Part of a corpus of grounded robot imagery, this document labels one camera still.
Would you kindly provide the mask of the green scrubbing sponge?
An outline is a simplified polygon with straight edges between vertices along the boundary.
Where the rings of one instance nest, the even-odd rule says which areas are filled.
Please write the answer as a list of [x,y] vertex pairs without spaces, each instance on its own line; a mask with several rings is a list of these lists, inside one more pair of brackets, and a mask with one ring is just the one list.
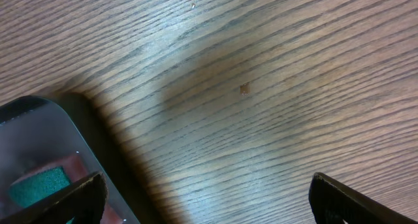
[[34,168],[14,180],[7,189],[7,199],[17,211],[85,178],[95,169],[89,169],[80,155],[68,155]]

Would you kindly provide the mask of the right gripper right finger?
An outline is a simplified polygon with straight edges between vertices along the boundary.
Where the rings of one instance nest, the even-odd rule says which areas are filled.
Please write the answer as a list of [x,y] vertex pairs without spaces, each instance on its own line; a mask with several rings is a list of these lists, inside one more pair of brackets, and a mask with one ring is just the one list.
[[313,175],[308,200],[320,224],[417,224],[321,172]]

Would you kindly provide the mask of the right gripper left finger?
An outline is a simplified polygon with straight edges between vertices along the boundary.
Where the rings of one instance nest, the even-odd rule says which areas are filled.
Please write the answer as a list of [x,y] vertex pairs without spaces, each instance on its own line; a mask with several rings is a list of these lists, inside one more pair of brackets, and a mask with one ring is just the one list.
[[99,224],[108,198],[101,172],[93,172],[35,204],[1,220],[1,224]]

